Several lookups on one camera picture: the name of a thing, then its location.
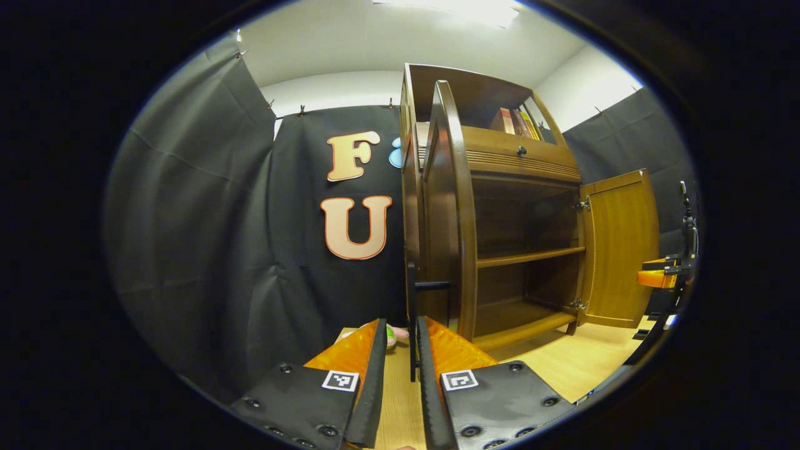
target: wooden bookcase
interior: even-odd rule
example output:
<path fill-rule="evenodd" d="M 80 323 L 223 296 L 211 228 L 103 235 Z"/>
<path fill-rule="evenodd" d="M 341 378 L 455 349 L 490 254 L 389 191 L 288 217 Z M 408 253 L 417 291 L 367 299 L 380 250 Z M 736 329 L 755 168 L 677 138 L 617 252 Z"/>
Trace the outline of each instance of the wooden bookcase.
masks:
<path fill-rule="evenodd" d="M 556 144 L 489 129 L 532 98 Z M 581 184 L 572 152 L 528 88 L 474 72 L 406 64 L 401 99 L 406 262 L 428 315 L 484 350 L 581 322 L 636 327 L 658 257 L 647 171 Z"/>

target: screw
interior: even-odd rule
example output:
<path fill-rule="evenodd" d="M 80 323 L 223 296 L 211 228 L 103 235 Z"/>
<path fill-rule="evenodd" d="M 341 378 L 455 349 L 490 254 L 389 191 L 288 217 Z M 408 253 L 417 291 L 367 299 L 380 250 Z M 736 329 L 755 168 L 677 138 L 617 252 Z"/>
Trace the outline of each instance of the screw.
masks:
<path fill-rule="evenodd" d="M 279 429 L 277 429 L 275 427 L 267 427 L 266 430 L 268 432 L 273 432 L 273 433 L 277 434 L 278 436 L 286 436 L 286 434 L 284 432 L 282 432 L 281 430 L 279 430 Z"/>
<path fill-rule="evenodd" d="M 483 449 L 486 450 L 487 448 L 495 448 L 498 445 L 504 444 L 504 443 L 505 443 L 504 440 L 493 440 L 493 441 L 489 442 L 488 444 L 484 445 Z"/>
<path fill-rule="evenodd" d="M 328 437 L 334 437 L 337 434 L 339 434 L 339 432 L 336 431 L 336 428 L 329 427 L 327 425 L 321 426 L 319 432 L 322 433 L 323 436 L 328 436 Z"/>
<path fill-rule="evenodd" d="M 522 430 L 519 430 L 519 432 L 517 432 L 517 434 L 516 434 L 516 435 L 514 435 L 514 437 L 522 437 L 522 436 L 524 436 L 524 435 L 526 435 L 526 434 L 528 434 L 528 433 L 532 432 L 532 431 L 533 431 L 533 430 L 535 430 L 535 429 L 536 429 L 536 427 L 531 427 L 531 428 L 523 428 Z"/>
<path fill-rule="evenodd" d="M 245 400 L 245 403 L 247 404 L 247 406 L 249 406 L 251 408 L 260 408 L 261 407 L 261 404 L 256 399 L 251 399 L 250 397 L 245 397 L 244 400 Z"/>
<path fill-rule="evenodd" d="M 481 433 L 481 428 L 475 426 L 467 427 L 461 430 L 461 436 L 464 437 L 475 437 L 480 433 Z"/>

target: blue decoration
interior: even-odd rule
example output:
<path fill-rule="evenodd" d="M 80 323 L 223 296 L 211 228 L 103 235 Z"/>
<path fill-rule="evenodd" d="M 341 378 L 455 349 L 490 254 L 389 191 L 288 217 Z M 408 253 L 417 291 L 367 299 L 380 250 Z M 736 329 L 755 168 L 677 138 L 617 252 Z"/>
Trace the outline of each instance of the blue decoration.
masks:
<path fill-rule="evenodd" d="M 389 164 L 391 164 L 392 166 L 395 166 L 395 167 L 397 167 L 399 169 L 400 166 L 401 166 L 401 163 L 402 163 L 401 151 L 400 151 L 399 148 L 395 148 L 394 150 L 392 150 L 391 153 L 389 153 Z"/>

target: open cabinet door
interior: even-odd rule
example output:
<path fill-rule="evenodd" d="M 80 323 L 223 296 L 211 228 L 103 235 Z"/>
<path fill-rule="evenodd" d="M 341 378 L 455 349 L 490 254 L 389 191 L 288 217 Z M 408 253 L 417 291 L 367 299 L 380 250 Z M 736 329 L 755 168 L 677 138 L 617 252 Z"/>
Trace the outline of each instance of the open cabinet door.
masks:
<path fill-rule="evenodd" d="M 441 291 L 447 327 L 472 340 L 478 295 L 478 243 L 472 178 L 455 101 L 446 81 L 434 84 L 422 171 L 427 277 L 450 281 Z"/>
<path fill-rule="evenodd" d="M 651 287 L 636 281 L 642 263 L 658 258 L 658 216 L 647 169 L 580 189 L 586 237 L 579 322 L 636 328 Z"/>

